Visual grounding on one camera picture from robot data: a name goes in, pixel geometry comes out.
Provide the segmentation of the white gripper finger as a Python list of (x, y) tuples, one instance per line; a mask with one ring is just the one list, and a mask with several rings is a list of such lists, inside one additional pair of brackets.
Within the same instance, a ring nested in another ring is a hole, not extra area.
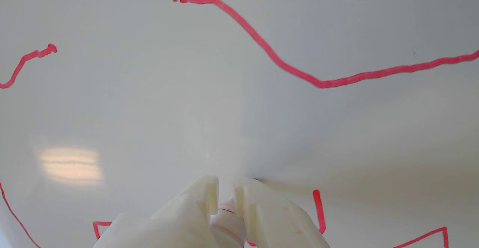
[(210, 218), (217, 214), (218, 195), (218, 177), (201, 177), (152, 216), (118, 215), (94, 247), (217, 248)]
[(241, 178), (233, 187), (236, 214), (257, 248), (329, 247), (307, 212), (282, 193), (253, 178)]

